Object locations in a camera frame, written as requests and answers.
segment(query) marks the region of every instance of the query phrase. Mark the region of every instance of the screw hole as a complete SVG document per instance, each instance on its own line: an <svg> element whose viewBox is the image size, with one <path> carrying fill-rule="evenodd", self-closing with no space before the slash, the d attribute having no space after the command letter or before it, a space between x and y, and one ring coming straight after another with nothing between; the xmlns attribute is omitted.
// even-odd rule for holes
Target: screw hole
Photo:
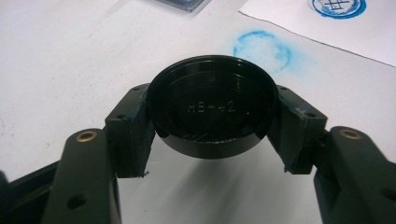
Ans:
<svg viewBox="0 0 396 224"><path fill-rule="evenodd" d="M85 203L87 203L88 199L85 194L77 194L69 199L67 203L67 207L70 210L76 210L82 207Z"/></svg>
<svg viewBox="0 0 396 224"><path fill-rule="evenodd" d="M305 113L309 118L315 118L317 115L314 113Z"/></svg>
<svg viewBox="0 0 396 224"><path fill-rule="evenodd" d="M87 131L87 132L79 134L76 137L76 141L78 141L80 143L89 142L89 141L93 140L96 136L97 136L97 132Z"/></svg>
<svg viewBox="0 0 396 224"><path fill-rule="evenodd" d="M341 130L340 134L343 135L346 138L350 138L350 139L354 139L354 140L361 139L361 135L360 134L358 134L355 131L349 130L349 129Z"/></svg>
<svg viewBox="0 0 396 224"><path fill-rule="evenodd" d="M391 189L381 189L381 194L387 199L396 202L396 191Z"/></svg>

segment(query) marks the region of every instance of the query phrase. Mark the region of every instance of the blue ink stain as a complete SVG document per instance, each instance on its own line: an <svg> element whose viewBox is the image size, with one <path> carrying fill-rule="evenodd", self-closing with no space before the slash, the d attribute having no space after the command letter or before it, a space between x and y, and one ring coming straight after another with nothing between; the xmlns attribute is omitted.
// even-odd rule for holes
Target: blue ink stain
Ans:
<svg viewBox="0 0 396 224"><path fill-rule="evenodd" d="M312 0L312 6L321 16L337 20L357 17L367 7L365 0Z"/></svg>
<svg viewBox="0 0 396 224"><path fill-rule="evenodd" d="M241 35L233 47L233 56L255 63L273 74L288 67L292 53L275 35L260 30Z"/></svg>

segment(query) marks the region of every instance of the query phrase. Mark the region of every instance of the white table surface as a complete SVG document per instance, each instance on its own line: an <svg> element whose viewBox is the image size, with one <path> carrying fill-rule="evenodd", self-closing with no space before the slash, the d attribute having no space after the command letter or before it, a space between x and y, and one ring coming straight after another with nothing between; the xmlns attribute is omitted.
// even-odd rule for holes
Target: white table surface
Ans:
<svg viewBox="0 0 396 224"><path fill-rule="evenodd" d="M326 114L328 130L368 133L396 162L396 68L244 16L245 2L213 0L187 14L152 0L0 1L0 170L12 181L59 160L65 139L104 127L133 86L185 58L233 55L253 31L291 52L280 70L256 52L276 84ZM147 170L120 180L123 223L321 223L313 175L283 173L266 138L219 161L156 138Z"/></svg>

